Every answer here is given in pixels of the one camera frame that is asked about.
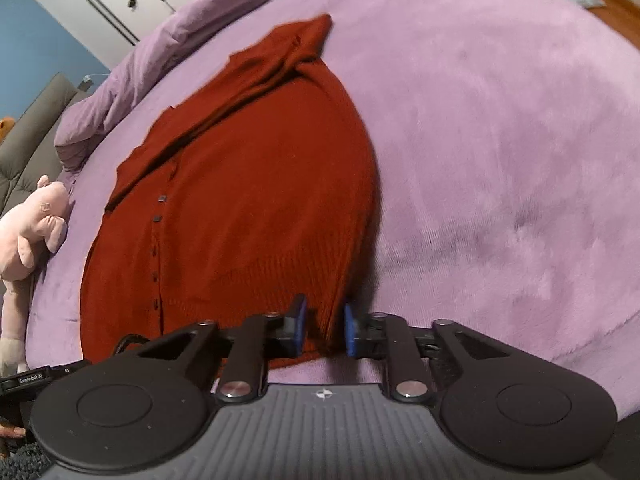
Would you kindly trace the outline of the red knit cardigan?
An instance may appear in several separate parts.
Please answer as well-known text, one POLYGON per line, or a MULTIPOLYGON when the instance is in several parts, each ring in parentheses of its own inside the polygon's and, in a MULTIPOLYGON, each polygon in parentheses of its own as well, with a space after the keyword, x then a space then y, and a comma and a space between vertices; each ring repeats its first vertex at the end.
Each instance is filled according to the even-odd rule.
POLYGON ((329 15, 274 28, 164 110, 118 167, 80 288, 80 348, 223 328, 308 301, 303 359, 330 354, 378 222, 366 127, 323 62, 329 15))

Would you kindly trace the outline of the pink plush toy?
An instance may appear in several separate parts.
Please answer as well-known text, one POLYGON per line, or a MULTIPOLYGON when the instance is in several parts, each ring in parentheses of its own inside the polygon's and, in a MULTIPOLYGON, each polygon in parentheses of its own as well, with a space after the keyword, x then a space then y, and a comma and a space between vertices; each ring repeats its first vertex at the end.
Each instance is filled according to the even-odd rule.
POLYGON ((53 255, 66 237, 70 199, 63 183, 45 174, 36 189, 1 218, 1 375, 27 370, 26 330, 32 272, 44 252, 53 255))

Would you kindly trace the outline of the grey sofa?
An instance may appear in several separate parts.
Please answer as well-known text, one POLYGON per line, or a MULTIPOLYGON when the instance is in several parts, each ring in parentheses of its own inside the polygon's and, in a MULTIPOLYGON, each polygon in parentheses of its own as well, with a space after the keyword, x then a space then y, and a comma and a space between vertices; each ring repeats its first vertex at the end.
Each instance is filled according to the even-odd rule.
POLYGON ((56 74, 17 119, 1 143, 1 214, 21 203, 44 174, 55 181, 62 171, 53 141, 63 113, 88 96, 56 74))

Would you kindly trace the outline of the purple bed sheet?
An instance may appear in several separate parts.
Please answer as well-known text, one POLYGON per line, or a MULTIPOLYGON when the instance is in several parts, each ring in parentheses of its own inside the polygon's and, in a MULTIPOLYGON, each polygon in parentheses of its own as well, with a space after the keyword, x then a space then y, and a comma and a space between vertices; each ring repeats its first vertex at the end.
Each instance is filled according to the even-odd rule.
POLYGON ((451 318, 639 407, 639 53, 567 0, 269 0, 163 76, 63 174, 74 209, 26 356, 80 358, 79 291, 117 166, 160 113, 279 24, 327 13, 367 126, 382 224, 370 308, 451 318))

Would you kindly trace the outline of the purple rolled duvet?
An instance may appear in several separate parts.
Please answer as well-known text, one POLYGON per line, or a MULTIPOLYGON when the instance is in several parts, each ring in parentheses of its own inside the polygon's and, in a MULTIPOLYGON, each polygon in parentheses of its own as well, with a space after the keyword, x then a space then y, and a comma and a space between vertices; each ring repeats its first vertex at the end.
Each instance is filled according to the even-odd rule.
POLYGON ((106 81, 62 115, 54 147, 62 168, 80 170, 91 153, 185 58, 238 18, 269 0, 194 0, 144 37, 106 81))

